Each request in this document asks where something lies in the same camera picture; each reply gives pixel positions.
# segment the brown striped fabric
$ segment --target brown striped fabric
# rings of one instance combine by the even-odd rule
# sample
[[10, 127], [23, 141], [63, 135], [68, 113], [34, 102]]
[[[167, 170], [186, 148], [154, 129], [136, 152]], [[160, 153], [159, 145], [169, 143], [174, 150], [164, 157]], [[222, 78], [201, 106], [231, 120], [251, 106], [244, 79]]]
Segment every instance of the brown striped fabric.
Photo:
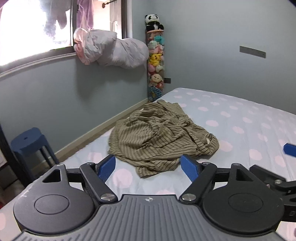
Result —
[[140, 177], [176, 169], [182, 154], [212, 155], [217, 138], [194, 124], [177, 103], [164, 100], [119, 120], [109, 137], [109, 153], [136, 167]]

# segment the yellow plush toy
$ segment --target yellow plush toy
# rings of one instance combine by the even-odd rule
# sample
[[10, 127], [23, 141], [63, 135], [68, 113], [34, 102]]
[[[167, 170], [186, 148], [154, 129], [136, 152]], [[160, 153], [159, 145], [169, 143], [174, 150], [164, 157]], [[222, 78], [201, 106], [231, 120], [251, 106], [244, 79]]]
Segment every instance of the yellow plush toy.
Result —
[[158, 66], [159, 65], [159, 62], [160, 62], [160, 56], [162, 54], [152, 54], [151, 57], [150, 57], [150, 60], [149, 60], [149, 63], [153, 66]]

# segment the polka dot bed sheet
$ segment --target polka dot bed sheet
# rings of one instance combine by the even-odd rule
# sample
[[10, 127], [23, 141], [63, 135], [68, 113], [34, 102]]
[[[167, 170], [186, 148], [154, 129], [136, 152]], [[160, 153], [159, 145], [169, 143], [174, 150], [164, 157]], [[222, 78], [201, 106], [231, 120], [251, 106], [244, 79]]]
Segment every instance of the polka dot bed sheet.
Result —
[[[296, 158], [282, 151], [285, 143], [296, 144], [295, 115], [233, 96], [186, 88], [177, 88], [162, 99], [179, 103], [194, 123], [218, 138], [217, 152], [210, 158], [201, 157], [199, 162], [210, 161], [218, 167], [239, 162], [246, 168], [258, 164], [288, 181], [296, 180]], [[111, 130], [107, 131], [68, 158], [64, 162], [66, 167], [100, 162], [108, 155], [110, 133]], [[106, 184], [118, 198], [122, 194], [176, 194], [179, 197], [191, 182], [180, 166], [174, 171], [141, 179], [133, 166], [116, 159], [116, 168]], [[77, 183], [71, 186], [82, 189]], [[0, 210], [2, 241], [10, 241], [20, 233], [12, 212], [15, 200]], [[296, 223], [281, 222], [277, 232], [288, 241], [296, 241], [295, 228]]]

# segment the window sill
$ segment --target window sill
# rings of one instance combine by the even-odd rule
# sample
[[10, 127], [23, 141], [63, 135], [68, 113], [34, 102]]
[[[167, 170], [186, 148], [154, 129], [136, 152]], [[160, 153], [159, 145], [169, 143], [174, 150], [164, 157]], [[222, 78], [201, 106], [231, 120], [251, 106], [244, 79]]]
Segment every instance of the window sill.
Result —
[[4, 66], [0, 66], [0, 78], [37, 64], [71, 56], [76, 56], [76, 52], [72, 46], [69, 46], [16, 60]]

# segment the window frame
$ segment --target window frame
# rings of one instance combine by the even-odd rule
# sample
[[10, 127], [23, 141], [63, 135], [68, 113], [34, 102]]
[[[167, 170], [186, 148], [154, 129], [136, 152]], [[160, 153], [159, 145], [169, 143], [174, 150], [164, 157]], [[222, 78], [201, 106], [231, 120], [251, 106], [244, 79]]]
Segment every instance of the window frame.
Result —
[[[12, 69], [17, 70], [18, 67], [20, 66], [24, 66], [28, 64], [29, 66], [39, 64], [47, 60], [49, 61], [49, 60], [55, 59], [54, 57], [56, 56], [61, 56], [61, 57], [63, 57], [63, 55], [65, 57], [74, 56], [73, 54], [75, 53], [75, 50], [73, 47], [73, 44], [74, 44], [73, 35], [76, 28], [74, 28], [73, 26], [76, 25], [77, 11], [78, 11], [77, 0], [72, 0], [72, 7], [71, 7], [71, 14], [70, 14], [71, 16], [70, 31], [71, 31], [72, 46], [59, 48], [59, 49], [52, 49], [45, 53], [35, 54], [26, 58], [15, 60], [6, 65], [0, 66], [0, 77], [1, 77], [1, 74]], [[127, 38], [127, 0], [121, 0], [121, 32], [122, 32], [122, 38], [123, 39]]]

